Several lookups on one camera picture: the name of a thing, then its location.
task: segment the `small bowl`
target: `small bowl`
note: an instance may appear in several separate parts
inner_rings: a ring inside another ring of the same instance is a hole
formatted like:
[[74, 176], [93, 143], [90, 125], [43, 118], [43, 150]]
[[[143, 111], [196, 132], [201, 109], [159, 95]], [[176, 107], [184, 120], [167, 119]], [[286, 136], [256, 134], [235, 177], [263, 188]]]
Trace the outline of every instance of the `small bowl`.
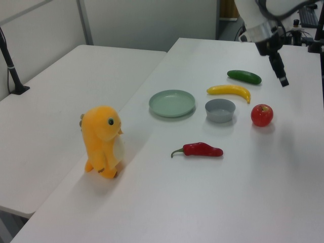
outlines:
[[235, 104], [225, 99], [210, 100], [205, 105], [207, 118], [215, 123], [225, 123], [232, 120]]

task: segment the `yellow banana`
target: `yellow banana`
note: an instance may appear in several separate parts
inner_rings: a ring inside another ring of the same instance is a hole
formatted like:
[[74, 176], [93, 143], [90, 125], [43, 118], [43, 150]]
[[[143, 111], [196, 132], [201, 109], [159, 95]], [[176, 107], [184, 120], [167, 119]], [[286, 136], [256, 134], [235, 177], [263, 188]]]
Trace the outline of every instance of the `yellow banana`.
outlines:
[[245, 98], [250, 103], [251, 100], [251, 94], [250, 92], [239, 85], [217, 85], [212, 86], [209, 89], [207, 89], [207, 93], [210, 95], [220, 95], [220, 94], [235, 94], [240, 95], [243, 98]]

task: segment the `plush toy eye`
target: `plush toy eye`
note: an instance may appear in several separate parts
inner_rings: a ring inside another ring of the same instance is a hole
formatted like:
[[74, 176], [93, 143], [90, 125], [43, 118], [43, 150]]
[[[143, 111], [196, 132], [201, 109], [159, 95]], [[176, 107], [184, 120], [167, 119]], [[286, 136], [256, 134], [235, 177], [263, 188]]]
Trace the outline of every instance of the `plush toy eye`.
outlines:
[[108, 124], [109, 124], [109, 125], [113, 125], [113, 119], [112, 119], [112, 118], [109, 118], [109, 119], [108, 119]]

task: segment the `keyboard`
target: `keyboard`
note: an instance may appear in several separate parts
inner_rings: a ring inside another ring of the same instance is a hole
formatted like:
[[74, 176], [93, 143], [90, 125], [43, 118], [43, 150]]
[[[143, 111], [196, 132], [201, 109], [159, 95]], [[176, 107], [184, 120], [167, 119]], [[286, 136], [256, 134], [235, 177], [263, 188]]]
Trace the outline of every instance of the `keyboard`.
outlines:
[[302, 7], [299, 10], [300, 23], [304, 28], [317, 28], [318, 19], [315, 15], [314, 9]]

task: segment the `yellow plush toy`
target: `yellow plush toy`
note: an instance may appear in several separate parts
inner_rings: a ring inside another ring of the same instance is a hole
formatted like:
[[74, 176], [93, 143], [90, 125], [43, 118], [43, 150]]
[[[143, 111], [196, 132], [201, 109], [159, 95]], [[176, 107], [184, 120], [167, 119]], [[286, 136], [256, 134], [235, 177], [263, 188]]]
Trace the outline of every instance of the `yellow plush toy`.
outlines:
[[109, 106], [98, 106], [81, 116], [80, 126], [87, 149], [85, 171], [95, 169], [105, 178], [114, 178], [115, 166], [124, 156], [122, 123], [117, 112]]

